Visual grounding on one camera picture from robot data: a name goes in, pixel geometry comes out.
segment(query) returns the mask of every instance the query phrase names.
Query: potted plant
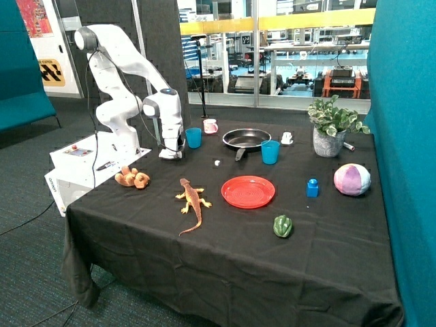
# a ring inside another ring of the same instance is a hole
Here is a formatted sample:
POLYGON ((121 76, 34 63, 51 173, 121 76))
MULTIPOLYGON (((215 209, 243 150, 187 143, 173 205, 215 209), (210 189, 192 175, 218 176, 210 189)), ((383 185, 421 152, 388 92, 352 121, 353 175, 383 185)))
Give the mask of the potted plant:
POLYGON ((345 135, 349 133, 370 133, 369 127, 358 120, 355 110, 339 109, 334 105, 338 95, 330 100, 316 99, 308 108, 313 128, 313 147, 322 157, 336 157, 341 151, 345 135))

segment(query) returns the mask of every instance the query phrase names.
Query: toy pepper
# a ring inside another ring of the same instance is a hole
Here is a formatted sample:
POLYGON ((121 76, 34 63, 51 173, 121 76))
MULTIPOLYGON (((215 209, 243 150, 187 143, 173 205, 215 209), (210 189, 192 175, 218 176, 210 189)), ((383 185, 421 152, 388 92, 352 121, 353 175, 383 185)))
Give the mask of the toy pepper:
POLYGON ((285 215, 278 216, 274 219, 274 233, 278 237, 288 237, 292 229, 292 221, 285 215))

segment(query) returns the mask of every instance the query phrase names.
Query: glass window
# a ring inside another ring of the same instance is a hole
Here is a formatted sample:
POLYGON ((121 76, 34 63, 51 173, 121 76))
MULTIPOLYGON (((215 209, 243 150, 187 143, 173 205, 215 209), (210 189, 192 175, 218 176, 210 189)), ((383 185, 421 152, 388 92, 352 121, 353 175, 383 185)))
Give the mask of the glass window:
POLYGON ((206 104, 306 110, 313 98, 337 94, 367 112, 375 4, 178 0, 189 101, 201 103, 204 92, 206 104), (199 33, 206 37, 192 40, 199 33))

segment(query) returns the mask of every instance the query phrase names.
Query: frying pan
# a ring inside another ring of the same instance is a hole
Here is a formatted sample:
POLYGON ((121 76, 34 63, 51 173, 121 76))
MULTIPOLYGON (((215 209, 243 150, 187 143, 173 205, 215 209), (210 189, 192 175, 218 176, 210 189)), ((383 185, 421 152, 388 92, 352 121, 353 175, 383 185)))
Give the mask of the frying pan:
POLYGON ((227 132, 223 136, 224 144, 231 149, 238 150, 236 152, 235 161, 239 161, 246 151, 260 150, 262 141, 271 140, 271 135, 261 129, 241 128, 227 132))

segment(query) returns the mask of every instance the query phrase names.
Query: blue plastic cup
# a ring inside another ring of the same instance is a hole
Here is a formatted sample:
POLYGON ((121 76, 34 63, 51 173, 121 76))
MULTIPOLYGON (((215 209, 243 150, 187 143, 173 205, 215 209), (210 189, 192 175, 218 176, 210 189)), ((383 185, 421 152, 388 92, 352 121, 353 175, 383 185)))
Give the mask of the blue plastic cup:
POLYGON ((191 149, 199 148, 202 145, 202 129, 197 127, 186 130, 186 139, 191 149))
POLYGON ((261 143, 262 161, 264 164, 273 165, 279 158, 280 143, 274 140, 263 141, 261 143))

